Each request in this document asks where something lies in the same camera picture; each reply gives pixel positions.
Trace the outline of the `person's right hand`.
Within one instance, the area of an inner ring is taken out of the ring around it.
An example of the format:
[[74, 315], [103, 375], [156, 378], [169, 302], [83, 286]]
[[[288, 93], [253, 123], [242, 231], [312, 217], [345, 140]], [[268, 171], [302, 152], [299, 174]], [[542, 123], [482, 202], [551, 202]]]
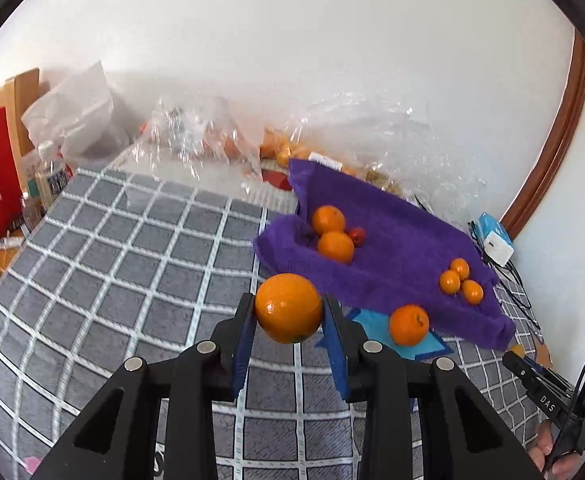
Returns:
[[548, 419], [537, 427], [529, 456], [543, 479], [585, 479], [585, 462], [580, 454], [561, 454], [568, 448], [568, 441], [566, 434], [553, 434], [553, 424]]

